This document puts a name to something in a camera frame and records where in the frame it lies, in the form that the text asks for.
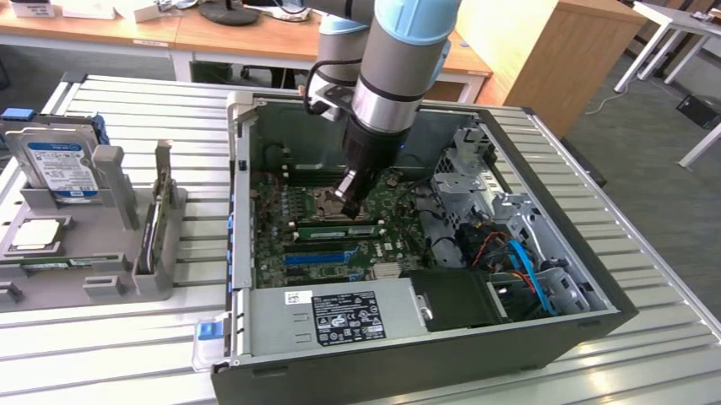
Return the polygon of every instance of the metal rack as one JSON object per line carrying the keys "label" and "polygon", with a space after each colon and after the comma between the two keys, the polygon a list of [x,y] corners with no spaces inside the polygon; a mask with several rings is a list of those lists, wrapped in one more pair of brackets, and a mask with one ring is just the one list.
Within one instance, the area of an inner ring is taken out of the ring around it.
{"label": "metal rack", "polygon": [[[227,238],[227,120],[219,85],[89,76],[61,83],[48,111],[97,111],[125,173],[151,187],[152,147],[174,140],[178,185],[190,192],[174,295],[165,301],[0,314],[0,400],[5,403],[215,403],[191,368],[194,323],[223,310]],[[538,118],[491,108],[558,204],[586,237],[638,316],[542,370],[372,403],[708,403],[721,400],[721,328]],[[502,157],[498,168],[521,186]],[[0,233],[23,175],[0,175]]]}

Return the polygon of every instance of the power supply label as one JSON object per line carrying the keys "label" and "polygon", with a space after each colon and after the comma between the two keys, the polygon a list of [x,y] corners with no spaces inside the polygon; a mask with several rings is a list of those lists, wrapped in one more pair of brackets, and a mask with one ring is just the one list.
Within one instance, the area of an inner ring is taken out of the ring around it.
{"label": "power supply label", "polygon": [[372,291],[314,297],[314,317],[320,346],[386,337],[379,303]]}

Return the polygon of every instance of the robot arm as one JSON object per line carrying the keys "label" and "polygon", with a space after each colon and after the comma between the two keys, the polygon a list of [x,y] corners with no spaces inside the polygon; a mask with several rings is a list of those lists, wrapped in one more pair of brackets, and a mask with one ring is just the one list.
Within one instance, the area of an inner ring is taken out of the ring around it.
{"label": "robot arm", "polygon": [[[348,116],[342,141],[348,164],[335,195],[343,212],[355,218],[380,171],[403,148],[423,96],[441,72],[461,0],[294,2],[336,16],[320,24],[319,61],[307,97],[311,113],[335,120],[343,112]],[[339,95],[335,86],[355,87],[350,103],[343,102],[348,93]]]}

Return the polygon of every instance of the blue pcie slot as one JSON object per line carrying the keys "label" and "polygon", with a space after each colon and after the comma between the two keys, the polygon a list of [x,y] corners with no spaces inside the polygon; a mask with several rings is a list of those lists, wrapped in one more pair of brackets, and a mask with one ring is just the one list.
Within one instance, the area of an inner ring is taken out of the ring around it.
{"label": "blue pcie slot", "polygon": [[283,260],[286,266],[320,263],[346,263],[346,255],[343,253],[328,253],[324,255],[286,256]]}

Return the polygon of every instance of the gray carpet floor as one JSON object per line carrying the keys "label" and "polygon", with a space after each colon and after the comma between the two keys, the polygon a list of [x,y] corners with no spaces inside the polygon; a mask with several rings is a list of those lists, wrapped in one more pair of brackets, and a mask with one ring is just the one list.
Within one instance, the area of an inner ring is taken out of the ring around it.
{"label": "gray carpet floor", "polygon": [[[67,71],[172,80],[168,60],[0,46],[12,86],[0,91],[0,109],[40,109]],[[623,58],[591,99],[587,111],[614,95],[630,65]],[[267,83],[267,72],[250,81]],[[721,142],[693,166],[676,162],[706,135],[676,109],[682,94],[658,80],[633,82],[629,93],[597,114],[582,116],[569,139],[609,180],[605,191],[652,242],[713,314],[721,316]]]}
{"label": "gray carpet floor", "polygon": [[[625,57],[589,102],[615,93]],[[582,116],[567,139],[609,179],[603,191],[717,318],[721,318],[721,142],[692,170],[676,162],[709,133],[677,110],[684,96],[658,79]]]}

